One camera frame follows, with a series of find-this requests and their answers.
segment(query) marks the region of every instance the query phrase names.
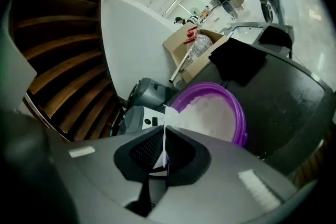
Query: black countertop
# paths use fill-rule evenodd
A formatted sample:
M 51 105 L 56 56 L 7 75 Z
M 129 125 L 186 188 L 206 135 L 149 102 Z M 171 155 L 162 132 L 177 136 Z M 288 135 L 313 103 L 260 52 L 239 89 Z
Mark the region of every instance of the black countertop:
M 211 62 L 188 86 L 208 81 L 230 91 L 246 116 L 245 148 L 289 175 L 323 139 L 336 109 L 336 98 L 330 87 L 306 68 L 268 49 L 253 47 L 267 56 L 246 86 L 222 81 Z

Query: purple plastic basin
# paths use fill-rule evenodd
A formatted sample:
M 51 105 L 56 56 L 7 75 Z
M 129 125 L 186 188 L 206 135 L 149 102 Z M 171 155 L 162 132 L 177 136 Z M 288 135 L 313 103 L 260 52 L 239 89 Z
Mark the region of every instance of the purple plastic basin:
M 222 96 L 231 106 L 236 117 L 236 130 L 232 140 L 233 144 L 243 147 L 247 140 L 246 122 L 244 112 L 238 103 L 237 99 L 225 90 L 222 86 L 211 83 L 201 82 L 186 88 L 172 103 L 171 107 L 179 113 L 198 96 L 207 94 L 218 94 Z

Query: white floor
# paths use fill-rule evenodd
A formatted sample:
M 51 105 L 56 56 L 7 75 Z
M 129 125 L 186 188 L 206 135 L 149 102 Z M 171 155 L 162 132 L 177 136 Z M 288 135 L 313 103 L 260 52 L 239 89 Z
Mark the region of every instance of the white floor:
M 286 24 L 293 26 L 295 42 L 293 60 L 305 66 L 336 90 L 336 35 L 328 12 L 321 0 L 297 0 L 298 20 L 286 18 Z M 262 14 L 252 16 L 248 10 L 238 9 L 236 22 L 264 22 Z M 208 16 L 203 28 L 219 32 L 232 23 L 222 7 L 215 8 Z

